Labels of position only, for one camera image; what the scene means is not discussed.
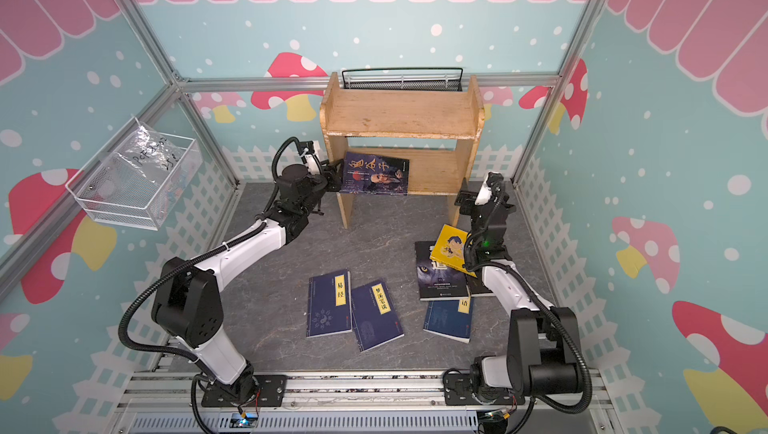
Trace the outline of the purple portrait cover book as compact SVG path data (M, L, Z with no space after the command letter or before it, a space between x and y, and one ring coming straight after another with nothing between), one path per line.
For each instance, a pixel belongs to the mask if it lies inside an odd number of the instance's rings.
M343 194L408 194L410 162L407 159L348 152L343 161Z

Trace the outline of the yellow cover book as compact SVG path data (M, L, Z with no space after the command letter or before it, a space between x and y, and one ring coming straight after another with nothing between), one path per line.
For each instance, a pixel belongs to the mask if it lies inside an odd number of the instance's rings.
M430 259L475 278L465 269L464 247L468 233L451 225L444 225L430 254Z

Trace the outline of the dark wolf cover book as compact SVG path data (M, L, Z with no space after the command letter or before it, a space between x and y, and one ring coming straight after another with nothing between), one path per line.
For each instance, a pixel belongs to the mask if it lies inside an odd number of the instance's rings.
M460 299L469 296L466 276L431 259L434 245L429 241L415 243L415 265L421 301Z

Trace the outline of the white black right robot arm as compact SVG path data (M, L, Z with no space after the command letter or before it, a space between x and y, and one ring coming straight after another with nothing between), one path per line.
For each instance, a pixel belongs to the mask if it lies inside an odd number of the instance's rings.
M509 318L506 353L480 356L469 373L449 377L481 405L540 401L564 414L590 406L592 378L578 340L575 313L540 294L518 271L505 246L507 217L515 211L504 180L492 175L477 192L463 189L455 205L470 218L462 267L476 275Z

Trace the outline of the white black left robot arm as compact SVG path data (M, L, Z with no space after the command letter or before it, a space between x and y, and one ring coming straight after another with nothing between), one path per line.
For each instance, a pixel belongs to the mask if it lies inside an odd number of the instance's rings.
M221 294L248 268L297 239L310 216L321 212L324 195L338 192L342 184L340 162L320 160L313 142L291 137L275 156L280 158L289 146L296 147L300 161L284 169L271 166L273 191L254 224L191 260L168 261L160 278L129 305L118 325L125 347L186 358L201 370L203 382L232 405L252 402L259 383L251 363L225 332ZM130 337L129 325L146 301L153 303L152 321L181 347L144 344Z

